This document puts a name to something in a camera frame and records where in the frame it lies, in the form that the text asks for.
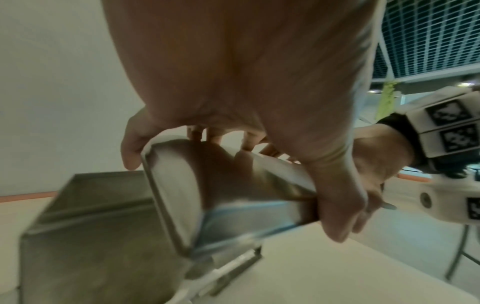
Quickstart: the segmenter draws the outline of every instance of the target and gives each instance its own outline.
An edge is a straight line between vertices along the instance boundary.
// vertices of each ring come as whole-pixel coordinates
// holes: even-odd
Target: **metal container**
[[[185,278],[318,219],[298,165],[171,138],[143,165],[67,183],[21,238],[21,303],[165,303]]]

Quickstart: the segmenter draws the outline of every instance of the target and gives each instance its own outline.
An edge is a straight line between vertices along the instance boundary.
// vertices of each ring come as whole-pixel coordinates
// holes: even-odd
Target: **chair leg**
[[[456,251],[456,255],[451,261],[450,267],[448,268],[448,271],[445,274],[445,279],[448,282],[451,282],[452,276],[455,273],[457,266],[459,265],[460,258],[464,253],[465,245],[467,244],[467,237],[469,235],[469,229],[470,229],[470,226],[468,225],[463,226],[463,234],[461,235],[461,240],[460,240],[460,244],[458,245],[458,250]]]

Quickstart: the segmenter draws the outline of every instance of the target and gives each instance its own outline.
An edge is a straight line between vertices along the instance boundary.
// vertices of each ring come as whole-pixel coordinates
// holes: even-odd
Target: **grid ceiling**
[[[396,78],[480,62],[480,0],[393,0],[382,31]],[[384,78],[376,55],[373,78]]]

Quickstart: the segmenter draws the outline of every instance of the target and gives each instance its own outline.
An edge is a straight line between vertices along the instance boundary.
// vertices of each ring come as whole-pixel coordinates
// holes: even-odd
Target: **hand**
[[[218,141],[267,134],[313,181],[327,235],[347,238],[366,205],[352,127],[370,85],[385,0],[103,0],[116,50],[145,102],[128,122],[124,165],[163,130]]]
[[[271,157],[283,155],[271,143],[260,154]],[[382,184],[410,165],[413,158],[414,152],[408,140],[389,126],[378,124],[354,129],[353,162],[368,195],[368,205],[357,218],[352,229],[354,233],[361,232],[372,214],[383,205]]]

